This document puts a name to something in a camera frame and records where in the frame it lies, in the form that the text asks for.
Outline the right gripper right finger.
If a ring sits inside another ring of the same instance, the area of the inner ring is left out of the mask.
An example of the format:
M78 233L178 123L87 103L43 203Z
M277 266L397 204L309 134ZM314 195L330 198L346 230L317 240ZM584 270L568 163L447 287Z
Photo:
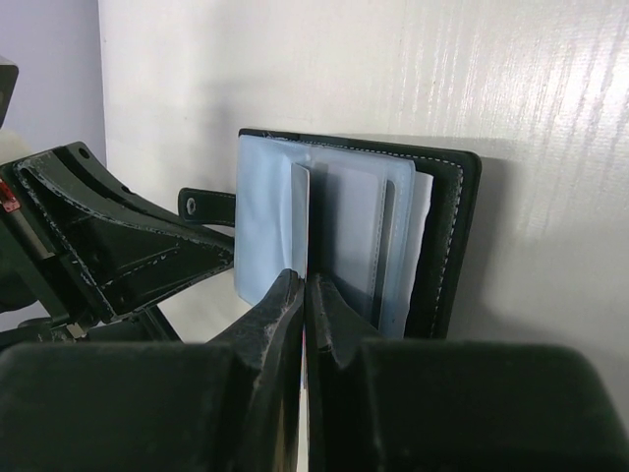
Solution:
M309 468L368 471L372 421L362 344L380 334L322 273L307 281L305 323Z

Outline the black card holder wallet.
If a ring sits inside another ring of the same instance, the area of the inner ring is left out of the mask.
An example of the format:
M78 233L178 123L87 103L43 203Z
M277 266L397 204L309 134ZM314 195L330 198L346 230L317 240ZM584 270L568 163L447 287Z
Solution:
M234 193L184 188L179 214L235 231L234 284L258 303L291 268L291 165L310 171L307 276L391 338L446 334L482 174L473 152L243 129Z

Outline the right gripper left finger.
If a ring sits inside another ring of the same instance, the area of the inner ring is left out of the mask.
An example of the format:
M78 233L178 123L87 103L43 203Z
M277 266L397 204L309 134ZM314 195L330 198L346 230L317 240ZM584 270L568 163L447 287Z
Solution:
M210 340L232 355L213 451L220 471L294 471L305 282L282 270L262 300Z

